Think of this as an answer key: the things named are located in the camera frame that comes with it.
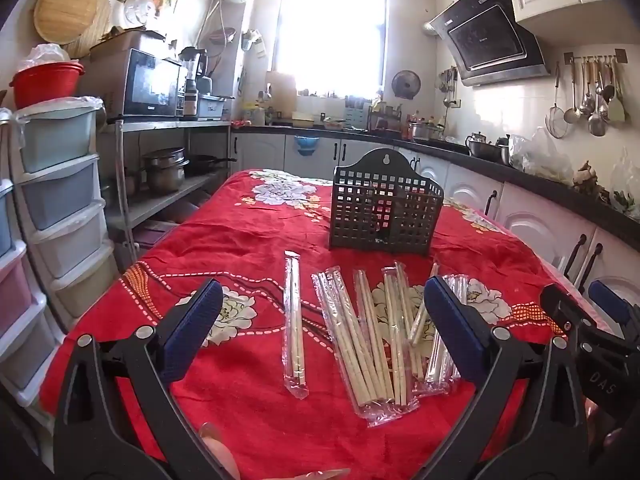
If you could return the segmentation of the person's left hand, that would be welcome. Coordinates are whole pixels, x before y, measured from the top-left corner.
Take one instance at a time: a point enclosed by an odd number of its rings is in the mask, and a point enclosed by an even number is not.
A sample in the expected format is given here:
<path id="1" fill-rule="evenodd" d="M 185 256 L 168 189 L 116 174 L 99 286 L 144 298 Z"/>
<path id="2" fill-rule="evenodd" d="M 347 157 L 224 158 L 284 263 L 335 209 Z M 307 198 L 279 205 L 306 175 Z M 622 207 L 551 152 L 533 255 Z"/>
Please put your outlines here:
<path id="1" fill-rule="evenodd" d="M 231 451 L 227 445 L 222 443 L 222 439 L 217 428 L 210 422 L 204 422 L 204 424 L 198 430 L 200 436 L 206 448 L 209 452 L 216 457 L 219 463 L 224 467 L 232 478 L 235 480 L 241 480 L 241 474 Z M 306 474 L 300 474 L 299 476 L 291 478 L 279 478 L 279 480 L 330 480 L 330 479 L 344 479 L 350 473 L 349 469 L 331 469 L 325 471 L 311 471 Z"/>

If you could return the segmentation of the person's right hand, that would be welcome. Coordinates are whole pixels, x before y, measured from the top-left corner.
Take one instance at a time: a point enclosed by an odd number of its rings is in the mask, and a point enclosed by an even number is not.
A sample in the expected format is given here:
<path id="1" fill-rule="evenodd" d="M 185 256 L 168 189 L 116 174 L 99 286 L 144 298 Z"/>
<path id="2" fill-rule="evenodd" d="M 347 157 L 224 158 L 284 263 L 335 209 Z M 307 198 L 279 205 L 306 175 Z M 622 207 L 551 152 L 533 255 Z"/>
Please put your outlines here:
<path id="1" fill-rule="evenodd" d="M 585 400 L 589 463 L 593 465 L 620 434 L 622 427 L 600 406 Z"/>

